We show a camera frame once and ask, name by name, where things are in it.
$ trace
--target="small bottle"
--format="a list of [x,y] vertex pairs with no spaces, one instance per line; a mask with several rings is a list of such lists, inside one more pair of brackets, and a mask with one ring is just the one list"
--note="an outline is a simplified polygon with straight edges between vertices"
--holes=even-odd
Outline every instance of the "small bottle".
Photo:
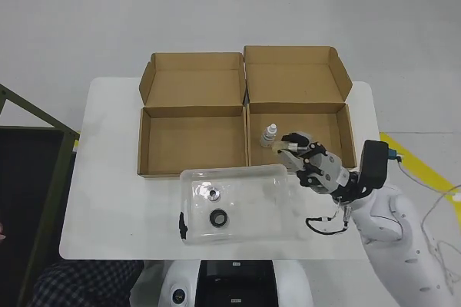
[[277,136],[277,125],[271,124],[261,135],[260,144],[263,147],[270,147]]

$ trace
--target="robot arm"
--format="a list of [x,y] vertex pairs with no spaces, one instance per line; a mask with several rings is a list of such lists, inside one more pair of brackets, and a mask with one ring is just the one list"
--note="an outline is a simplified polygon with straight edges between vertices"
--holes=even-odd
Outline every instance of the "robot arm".
[[344,229],[352,217],[374,272],[401,307],[455,306],[452,285],[429,250],[413,204],[384,184],[387,161],[396,158],[386,143],[366,141],[359,172],[343,168],[339,157],[301,132],[285,135],[274,150],[301,186],[340,203]]

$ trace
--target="metal washer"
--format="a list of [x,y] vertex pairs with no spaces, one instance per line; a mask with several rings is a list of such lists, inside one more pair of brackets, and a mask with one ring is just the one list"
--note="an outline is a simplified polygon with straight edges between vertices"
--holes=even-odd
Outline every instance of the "metal washer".
[[218,201],[221,198],[221,192],[216,187],[208,188],[208,200]]

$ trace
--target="cardboard box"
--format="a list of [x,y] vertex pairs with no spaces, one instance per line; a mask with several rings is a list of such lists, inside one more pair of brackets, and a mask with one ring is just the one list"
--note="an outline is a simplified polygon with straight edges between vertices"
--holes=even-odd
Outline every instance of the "cardboard box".
[[332,47],[244,47],[249,104],[248,163],[279,163],[260,145],[264,129],[275,123],[277,139],[303,131],[355,167],[355,149],[345,100],[352,88],[337,51]]
[[241,53],[157,53],[140,83],[138,174],[247,165]]

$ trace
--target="transparent plastic bin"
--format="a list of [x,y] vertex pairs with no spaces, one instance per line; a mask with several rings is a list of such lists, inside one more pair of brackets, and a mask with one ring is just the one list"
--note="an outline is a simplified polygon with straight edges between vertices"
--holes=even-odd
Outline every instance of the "transparent plastic bin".
[[281,164],[180,175],[186,244],[286,239],[296,232]]

